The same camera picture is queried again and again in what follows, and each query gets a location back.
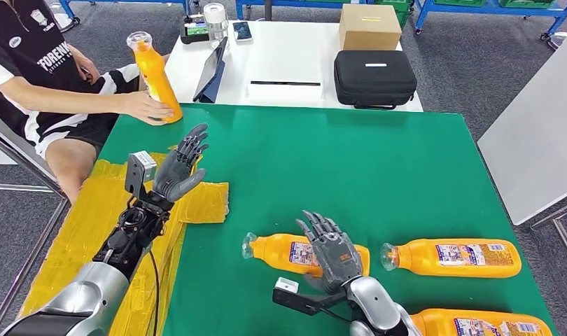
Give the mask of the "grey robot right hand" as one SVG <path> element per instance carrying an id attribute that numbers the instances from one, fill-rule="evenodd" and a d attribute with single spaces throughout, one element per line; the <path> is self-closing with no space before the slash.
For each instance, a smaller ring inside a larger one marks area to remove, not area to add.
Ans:
<path id="1" fill-rule="evenodd" d="M 302 214 L 306 220 L 295 222 L 308 238 L 322 270 L 321 276 L 306 273 L 303 279 L 318 291 L 338 293 L 345 283 L 362 275 L 361 257 L 348 234 L 333 219 L 307 210 Z"/>

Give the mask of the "person's left hand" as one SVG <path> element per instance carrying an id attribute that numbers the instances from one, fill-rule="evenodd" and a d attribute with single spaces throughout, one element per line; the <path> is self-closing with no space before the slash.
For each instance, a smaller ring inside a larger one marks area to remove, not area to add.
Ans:
<path id="1" fill-rule="evenodd" d="M 89 84 L 93 85 L 101 76 L 97 67 L 80 50 L 73 47 L 72 45 L 68 45 L 68 47 L 73 55 L 80 76 L 84 81 L 87 81 Z"/>

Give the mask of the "person's right hand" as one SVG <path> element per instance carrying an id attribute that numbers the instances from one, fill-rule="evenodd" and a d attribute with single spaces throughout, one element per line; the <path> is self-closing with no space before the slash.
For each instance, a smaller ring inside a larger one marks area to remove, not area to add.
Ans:
<path id="1" fill-rule="evenodd" d="M 154 126 L 165 125 L 174 116 L 168 105 L 154 100 L 147 91 L 120 94 L 120 112 Z"/>

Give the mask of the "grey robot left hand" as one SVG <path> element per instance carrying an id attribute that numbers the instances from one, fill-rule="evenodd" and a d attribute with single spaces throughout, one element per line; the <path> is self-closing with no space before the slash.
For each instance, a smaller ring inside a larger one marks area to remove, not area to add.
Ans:
<path id="1" fill-rule="evenodd" d="M 209 147 L 207 137 L 207 124 L 198 124 L 169 152 L 153 180 L 155 193 L 175 203 L 202 182 L 206 170 L 197 168 L 197 162 Z"/>

